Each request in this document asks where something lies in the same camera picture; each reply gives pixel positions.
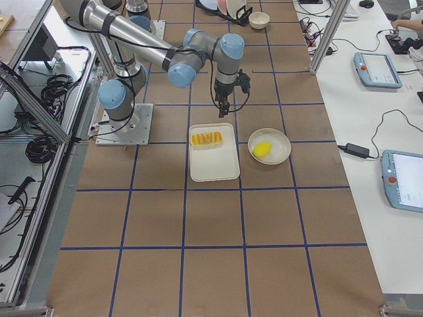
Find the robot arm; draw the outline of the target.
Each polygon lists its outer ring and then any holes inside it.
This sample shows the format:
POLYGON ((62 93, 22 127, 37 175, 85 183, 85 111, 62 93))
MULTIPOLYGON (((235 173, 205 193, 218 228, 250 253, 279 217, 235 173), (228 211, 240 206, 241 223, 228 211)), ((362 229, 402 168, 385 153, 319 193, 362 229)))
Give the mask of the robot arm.
POLYGON ((129 17, 143 16, 151 19, 147 0, 126 0, 125 8, 129 17))
POLYGON ((210 62, 217 69, 210 94, 220 118, 231 113, 228 97, 235 87, 250 95, 249 76, 240 68, 245 42, 238 34, 218 37, 191 28, 182 47, 177 48, 102 1, 62 1, 61 6, 67 13, 66 19, 75 22, 77 30, 100 34, 108 40, 114 58, 128 50, 167 72, 169 81, 178 88, 188 88, 206 62, 210 62))

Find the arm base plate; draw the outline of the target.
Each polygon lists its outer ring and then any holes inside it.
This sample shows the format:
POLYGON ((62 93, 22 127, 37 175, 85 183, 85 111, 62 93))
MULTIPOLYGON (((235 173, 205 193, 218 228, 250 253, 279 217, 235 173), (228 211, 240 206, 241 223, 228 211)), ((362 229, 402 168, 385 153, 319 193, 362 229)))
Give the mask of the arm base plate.
POLYGON ((163 40, 165 35, 165 27, 166 27, 165 20, 151 20, 149 25, 149 31, 153 35, 163 40))
POLYGON ((102 120, 108 123, 99 127, 95 143, 98 146, 147 146, 152 118, 152 103, 135 104, 132 117, 121 122, 110 120, 105 110, 102 120))

